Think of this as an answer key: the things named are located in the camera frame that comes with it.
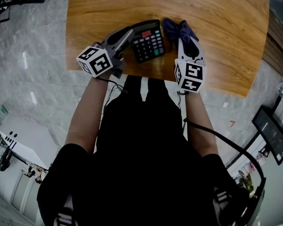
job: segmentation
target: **tiled floor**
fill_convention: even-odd
[[[46,0],[44,4],[12,7],[11,20],[0,24],[0,106],[4,104],[10,113],[47,126],[60,147],[65,141],[76,100],[90,79],[83,72],[66,70],[67,6],[68,0]],[[262,104],[275,102],[280,79],[262,61],[246,99],[204,89],[201,95],[214,129],[245,145],[256,132],[251,119]],[[176,84],[166,81],[166,86],[177,103]],[[145,98],[146,78],[142,80],[141,93]],[[228,102],[227,108],[223,108],[224,102]],[[184,98],[181,106],[185,117]],[[237,154],[221,141],[218,147],[224,163]]]

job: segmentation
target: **screen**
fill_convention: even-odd
[[[135,33],[157,27],[157,23],[150,23],[133,28]]]

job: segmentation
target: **wooden table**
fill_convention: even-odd
[[[67,69],[79,70],[75,57],[108,33],[137,22],[169,17],[187,20],[206,53],[206,86],[247,96],[262,58],[269,0],[69,0]],[[124,52],[126,74],[175,81],[177,51],[164,38],[166,54],[138,64]]]

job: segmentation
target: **navy fabric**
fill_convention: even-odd
[[[170,18],[165,18],[162,20],[162,26],[164,28],[165,35],[176,45],[177,49],[179,38],[181,38],[186,44],[189,44],[190,37],[194,38],[197,42],[199,41],[196,34],[185,20],[183,20],[180,24],[177,24]]]

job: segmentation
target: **cable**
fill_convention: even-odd
[[[106,103],[105,103],[105,105],[104,105],[104,111],[103,111],[103,113],[105,113],[106,106],[107,106],[107,104],[108,104],[108,102],[109,102],[109,100],[110,100],[110,97],[111,97],[112,92],[116,89],[116,88],[115,88],[116,86],[117,86],[117,85],[114,85],[114,86],[112,87],[112,90],[111,90],[111,92],[110,92],[110,94],[109,94],[109,96],[108,96],[108,99],[107,99],[107,101],[106,101]]]
[[[185,128],[185,125],[186,125],[186,122],[184,122],[184,124],[183,124],[183,133],[184,133],[184,128]]]
[[[106,81],[106,82],[114,83],[114,86],[112,87],[111,92],[110,92],[110,94],[109,94],[109,96],[108,96],[108,99],[107,99],[107,101],[106,101],[106,103],[105,103],[105,105],[104,105],[104,111],[103,111],[103,113],[104,113],[105,110],[106,110],[106,106],[107,106],[107,104],[108,104],[108,102],[109,102],[109,100],[110,100],[110,97],[111,97],[112,92],[116,89],[115,87],[117,87],[120,92],[124,92],[124,93],[128,94],[128,91],[127,91],[123,86],[121,86],[120,84],[118,84],[118,83],[116,83],[116,82],[114,82],[114,81],[107,80],[107,79],[103,79],[103,78],[100,78],[100,77],[96,77],[96,79],[101,80],[101,81]]]
[[[234,148],[235,150],[237,150],[238,152],[242,153],[243,155],[245,155],[251,163],[253,163],[253,165],[256,167],[256,169],[258,170],[258,173],[261,177],[261,180],[264,179],[264,175],[263,175],[263,171],[259,165],[259,163],[256,161],[256,159],[249,153],[247,152],[245,149],[243,149],[242,147],[238,146],[236,143],[232,142],[231,140],[227,139],[226,137],[222,136],[221,134],[219,134],[218,132],[211,130],[209,128],[200,126],[198,124],[195,124],[193,122],[190,122],[187,120],[187,118],[185,118],[183,120],[184,122],[188,123],[189,126],[195,127],[197,129],[201,129],[207,132],[212,133],[213,135],[215,135],[216,137],[218,137],[219,139],[223,140],[224,142],[226,142],[228,145],[230,145],[232,148]]]
[[[118,84],[118,83],[116,83],[114,81],[106,80],[106,79],[103,79],[103,78],[100,78],[100,77],[96,77],[96,79],[101,80],[101,81],[106,81],[106,82],[114,83],[114,86],[116,86],[119,91],[128,93],[128,91],[123,86],[121,86],[120,84]]]
[[[185,91],[184,93],[182,93],[180,91],[177,92],[178,107],[179,107],[180,110],[181,110],[181,107],[180,107],[181,97],[180,96],[185,96],[185,95],[187,95],[189,93],[190,93],[189,91]]]

